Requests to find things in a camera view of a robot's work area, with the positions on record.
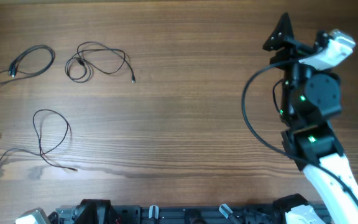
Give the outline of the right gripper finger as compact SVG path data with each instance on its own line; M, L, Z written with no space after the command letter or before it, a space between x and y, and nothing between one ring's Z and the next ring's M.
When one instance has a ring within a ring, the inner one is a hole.
M319 52L325 49L328 46L329 41L331 39L333 39L333 37L329 35L327 32L325 32L324 30L318 31L314 42L314 51Z
M279 18L276 28L263 44L262 48L266 51L279 50L291 47L294 41L294 33L291 25L289 13L285 12Z

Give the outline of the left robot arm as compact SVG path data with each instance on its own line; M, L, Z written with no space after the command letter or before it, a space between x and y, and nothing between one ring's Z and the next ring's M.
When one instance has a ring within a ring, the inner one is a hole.
M15 220L15 224L51 224L51 222L43 209L35 208L23 213Z

